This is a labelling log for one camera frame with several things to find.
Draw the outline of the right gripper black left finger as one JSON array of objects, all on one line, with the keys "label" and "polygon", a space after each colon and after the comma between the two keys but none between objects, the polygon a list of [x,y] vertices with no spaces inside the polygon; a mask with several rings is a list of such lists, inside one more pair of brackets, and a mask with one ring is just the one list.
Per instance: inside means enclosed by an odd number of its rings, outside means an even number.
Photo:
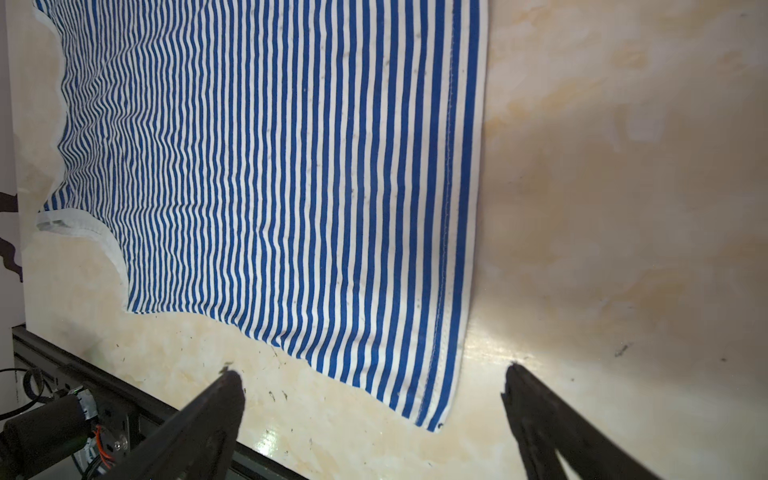
[{"label": "right gripper black left finger", "polygon": [[118,456],[106,479],[223,479],[245,407],[240,374],[225,370],[137,447]]}]

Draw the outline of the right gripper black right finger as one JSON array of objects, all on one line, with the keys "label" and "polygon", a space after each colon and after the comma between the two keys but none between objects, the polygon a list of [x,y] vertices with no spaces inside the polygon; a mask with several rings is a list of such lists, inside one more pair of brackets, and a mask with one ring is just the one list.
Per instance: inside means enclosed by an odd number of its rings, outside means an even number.
[{"label": "right gripper black right finger", "polygon": [[525,366],[511,364],[501,393],[529,479],[565,479],[565,461],[582,479],[655,479]]}]

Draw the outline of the blue white striped tank top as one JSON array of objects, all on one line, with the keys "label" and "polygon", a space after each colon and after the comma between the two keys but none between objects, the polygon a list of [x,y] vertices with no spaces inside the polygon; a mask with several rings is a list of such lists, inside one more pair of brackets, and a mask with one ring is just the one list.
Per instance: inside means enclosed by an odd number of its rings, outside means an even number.
[{"label": "blue white striped tank top", "polygon": [[136,314],[238,328],[440,430],[468,323],[484,1],[39,1],[63,53],[41,230]]}]

